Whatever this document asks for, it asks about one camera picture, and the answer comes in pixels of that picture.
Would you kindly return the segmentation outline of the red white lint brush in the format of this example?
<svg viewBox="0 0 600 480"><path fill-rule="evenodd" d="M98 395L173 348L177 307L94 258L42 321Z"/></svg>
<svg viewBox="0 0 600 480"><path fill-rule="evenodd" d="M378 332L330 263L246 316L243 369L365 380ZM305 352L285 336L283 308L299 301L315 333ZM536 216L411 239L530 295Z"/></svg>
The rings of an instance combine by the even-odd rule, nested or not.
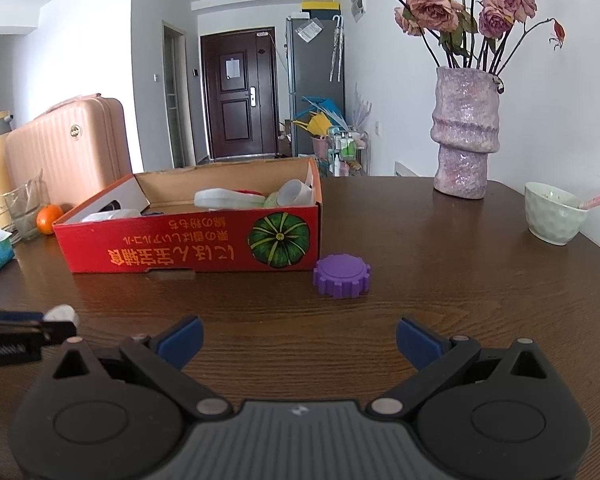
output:
<svg viewBox="0 0 600 480"><path fill-rule="evenodd" d="M249 210L262 208L265 202L262 194L227 188L207 188L194 195L195 207L209 210Z"/></svg>

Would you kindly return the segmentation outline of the white tape roll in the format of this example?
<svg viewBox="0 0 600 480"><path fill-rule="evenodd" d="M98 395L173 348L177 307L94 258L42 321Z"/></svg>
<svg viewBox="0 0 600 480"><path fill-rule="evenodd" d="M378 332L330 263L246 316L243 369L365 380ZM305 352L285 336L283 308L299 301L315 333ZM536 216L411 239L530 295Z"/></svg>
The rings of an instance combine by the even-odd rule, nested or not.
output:
<svg viewBox="0 0 600 480"><path fill-rule="evenodd" d="M313 188L299 179L286 182L277 192L279 207L309 207L315 204Z"/></svg>

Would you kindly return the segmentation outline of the white round lid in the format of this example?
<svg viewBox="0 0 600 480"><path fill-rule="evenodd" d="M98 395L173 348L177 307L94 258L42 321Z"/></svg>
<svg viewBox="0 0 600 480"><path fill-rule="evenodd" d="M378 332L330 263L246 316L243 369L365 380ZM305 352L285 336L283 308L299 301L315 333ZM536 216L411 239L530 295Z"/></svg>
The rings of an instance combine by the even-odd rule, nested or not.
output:
<svg viewBox="0 0 600 480"><path fill-rule="evenodd" d="M79 315L68 304L60 304L51 308L44 314L43 320L45 322L71 322L76 327L80 324Z"/></svg>

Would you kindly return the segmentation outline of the green spray bottle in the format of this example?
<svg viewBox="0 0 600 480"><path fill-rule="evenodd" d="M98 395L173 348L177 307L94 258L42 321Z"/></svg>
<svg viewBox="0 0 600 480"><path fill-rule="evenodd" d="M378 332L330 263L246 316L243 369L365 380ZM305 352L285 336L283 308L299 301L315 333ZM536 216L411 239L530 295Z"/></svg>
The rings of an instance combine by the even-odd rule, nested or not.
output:
<svg viewBox="0 0 600 480"><path fill-rule="evenodd" d="M269 195L265 202L263 203L263 208L265 209L271 209L271 208L277 208L278 207L278 193L274 192L271 195Z"/></svg>

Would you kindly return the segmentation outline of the purple gear lid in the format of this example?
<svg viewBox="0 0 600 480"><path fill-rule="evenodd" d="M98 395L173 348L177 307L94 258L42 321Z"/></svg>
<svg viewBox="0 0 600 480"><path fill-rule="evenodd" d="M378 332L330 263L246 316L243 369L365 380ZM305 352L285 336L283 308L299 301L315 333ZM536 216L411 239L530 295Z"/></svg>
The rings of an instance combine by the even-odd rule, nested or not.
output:
<svg viewBox="0 0 600 480"><path fill-rule="evenodd" d="M329 255L317 261L313 285L320 295L356 298L370 290L370 266L360 257Z"/></svg>

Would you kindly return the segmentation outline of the red cardboard box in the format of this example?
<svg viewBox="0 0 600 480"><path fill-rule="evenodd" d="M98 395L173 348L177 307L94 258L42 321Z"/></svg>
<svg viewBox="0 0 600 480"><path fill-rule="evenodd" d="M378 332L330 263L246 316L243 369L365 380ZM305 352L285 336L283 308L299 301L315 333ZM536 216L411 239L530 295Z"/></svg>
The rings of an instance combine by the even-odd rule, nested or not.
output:
<svg viewBox="0 0 600 480"><path fill-rule="evenodd" d="M304 206L199 208L212 188L266 200L288 182ZM312 158L227 162L131 174L64 214L54 231L73 273L310 270L320 256L322 189Z"/></svg>

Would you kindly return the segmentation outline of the orange fruit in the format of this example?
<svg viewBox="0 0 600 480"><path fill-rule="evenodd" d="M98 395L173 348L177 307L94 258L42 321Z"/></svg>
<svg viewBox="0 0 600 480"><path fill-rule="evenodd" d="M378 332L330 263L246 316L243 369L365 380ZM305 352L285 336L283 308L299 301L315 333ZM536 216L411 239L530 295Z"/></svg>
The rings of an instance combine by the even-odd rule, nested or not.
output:
<svg viewBox="0 0 600 480"><path fill-rule="evenodd" d="M61 206L49 204L40 209L36 215L35 224L38 232L44 235L54 234L54 223L59 220L64 212Z"/></svg>

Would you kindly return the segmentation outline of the pale green bowl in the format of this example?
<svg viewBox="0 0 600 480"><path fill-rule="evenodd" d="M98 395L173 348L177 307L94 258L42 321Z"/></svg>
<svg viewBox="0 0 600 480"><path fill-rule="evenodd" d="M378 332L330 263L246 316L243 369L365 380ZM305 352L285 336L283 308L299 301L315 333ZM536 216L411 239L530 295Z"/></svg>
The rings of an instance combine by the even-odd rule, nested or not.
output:
<svg viewBox="0 0 600 480"><path fill-rule="evenodd" d="M539 182L524 186L524 212L529 231L555 246L571 242L588 218L588 211L580 208L577 196Z"/></svg>

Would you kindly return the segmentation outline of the pink mini suitcase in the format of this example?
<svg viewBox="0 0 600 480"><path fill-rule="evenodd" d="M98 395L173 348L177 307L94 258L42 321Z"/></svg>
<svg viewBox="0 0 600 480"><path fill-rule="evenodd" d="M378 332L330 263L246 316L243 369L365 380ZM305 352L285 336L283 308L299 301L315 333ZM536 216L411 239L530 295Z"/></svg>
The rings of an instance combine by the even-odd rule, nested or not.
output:
<svg viewBox="0 0 600 480"><path fill-rule="evenodd" d="M12 130L5 157L13 185L40 180L68 211L132 172L123 106L99 94L59 103Z"/></svg>

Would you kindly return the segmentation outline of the purple textured vase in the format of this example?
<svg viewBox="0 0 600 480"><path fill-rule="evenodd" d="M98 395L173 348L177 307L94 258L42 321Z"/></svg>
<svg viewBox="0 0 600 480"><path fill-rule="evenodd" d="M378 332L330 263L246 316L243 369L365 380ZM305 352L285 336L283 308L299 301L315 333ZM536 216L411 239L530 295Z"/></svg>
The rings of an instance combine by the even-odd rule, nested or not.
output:
<svg viewBox="0 0 600 480"><path fill-rule="evenodd" d="M431 139L439 145L434 189L481 200L488 157L500 149L501 79L475 68L437 69Z"/></svg>

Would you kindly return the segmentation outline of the dark brown entrance door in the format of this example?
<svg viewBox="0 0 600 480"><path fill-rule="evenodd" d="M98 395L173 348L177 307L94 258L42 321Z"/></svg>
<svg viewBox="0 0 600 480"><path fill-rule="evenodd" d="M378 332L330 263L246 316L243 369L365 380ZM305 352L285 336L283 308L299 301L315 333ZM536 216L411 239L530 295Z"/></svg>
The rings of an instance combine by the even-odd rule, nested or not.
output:
<svg viewBox="0 0 600 480"><path fill-rule="evenodd" d="M253 28L201 38L204 98L213 159L277 153L275 30Z"/></svg>

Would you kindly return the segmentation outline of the grey refrigerator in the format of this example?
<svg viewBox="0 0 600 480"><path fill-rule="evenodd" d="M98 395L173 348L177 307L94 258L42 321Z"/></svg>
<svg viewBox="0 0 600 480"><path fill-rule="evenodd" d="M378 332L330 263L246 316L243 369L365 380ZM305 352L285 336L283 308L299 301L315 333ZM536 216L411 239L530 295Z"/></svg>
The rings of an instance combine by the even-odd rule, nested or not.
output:
<svg viewBox="0 0 600 480"><path fill-rule="evenodd" d="M306 98L330 99L344 111L344 75L340 68L341 14L311 11L309 18L287 18L286 43L289 114L306 122Z"/></svg>

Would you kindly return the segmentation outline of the dried pink roses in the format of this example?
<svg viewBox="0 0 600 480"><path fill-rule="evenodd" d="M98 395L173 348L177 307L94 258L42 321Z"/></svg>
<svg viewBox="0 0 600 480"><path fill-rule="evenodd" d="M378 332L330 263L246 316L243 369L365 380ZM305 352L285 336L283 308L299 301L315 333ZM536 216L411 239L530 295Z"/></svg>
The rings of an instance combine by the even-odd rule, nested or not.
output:
<svg viewBox="0 0 600 480"><path fill-rule="evenodd" d="M396 0L394 21L407 36L437 40L451 68L475 68L500 76L535 29L552 25L548 42L564 46L556 18L539 21L535 0Z"/></svg>

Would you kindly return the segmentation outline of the yellow box on fridge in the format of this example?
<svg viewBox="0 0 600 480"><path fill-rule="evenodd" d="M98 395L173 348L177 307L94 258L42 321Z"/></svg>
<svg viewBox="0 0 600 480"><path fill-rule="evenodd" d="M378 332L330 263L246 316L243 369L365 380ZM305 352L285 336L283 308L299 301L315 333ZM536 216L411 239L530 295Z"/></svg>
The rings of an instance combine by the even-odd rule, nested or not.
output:
<svg viewBox="0 0 600 480"><path fill-rule="evenodd" d="M304 0L301 3L301 9L303 12L311 12L311 11L339 12L340 4L337 1Z"/></svg>

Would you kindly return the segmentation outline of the white board against wall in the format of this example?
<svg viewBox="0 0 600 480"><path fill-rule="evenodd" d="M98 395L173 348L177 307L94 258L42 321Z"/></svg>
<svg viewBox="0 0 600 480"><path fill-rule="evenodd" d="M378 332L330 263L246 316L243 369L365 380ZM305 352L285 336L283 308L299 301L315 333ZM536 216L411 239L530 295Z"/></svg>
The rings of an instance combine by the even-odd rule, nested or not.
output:
<svg viewBox="0 0 600 480"><path fill-rule="evenodd" d="M402 178L417 178L418 177L418 174L416 174L415 171L411 170L410 168L408 168L407 166L402 164L402 162L394 163L394 174L397 177L402 177Z"/></svg>

